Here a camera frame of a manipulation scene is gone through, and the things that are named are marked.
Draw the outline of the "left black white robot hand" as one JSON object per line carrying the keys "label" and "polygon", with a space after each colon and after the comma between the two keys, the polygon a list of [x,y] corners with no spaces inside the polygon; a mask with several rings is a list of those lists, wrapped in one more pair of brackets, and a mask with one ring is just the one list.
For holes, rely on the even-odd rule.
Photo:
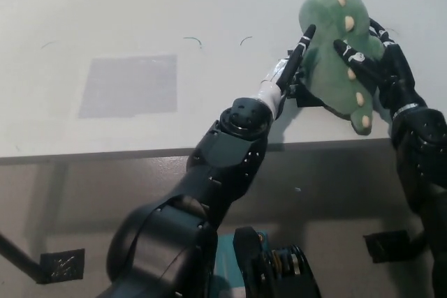
{"label": "left black white robot hand", "polygon": [[288,88],[302,63],[315,32],[316,26],[314,24],[309,25],[291,54],[280,59],[277,65],[261,81],[255,99],[269,107],[274,120],[281,114]]}

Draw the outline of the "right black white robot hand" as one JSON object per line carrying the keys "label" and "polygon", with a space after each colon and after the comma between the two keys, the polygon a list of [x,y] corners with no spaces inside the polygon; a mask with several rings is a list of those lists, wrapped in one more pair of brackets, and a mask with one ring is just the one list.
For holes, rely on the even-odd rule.
{"label": "right black white robot hand", "polygon": [[400,45],[373,19],[369,20],[369,32],[384,47],[380,59],[374,60],[340,39],[333,42],[336,53],[361,82],[377,86],[381,106],[390,112],[391,119],[428,110],[427,103],[416,92],[411,67]]}

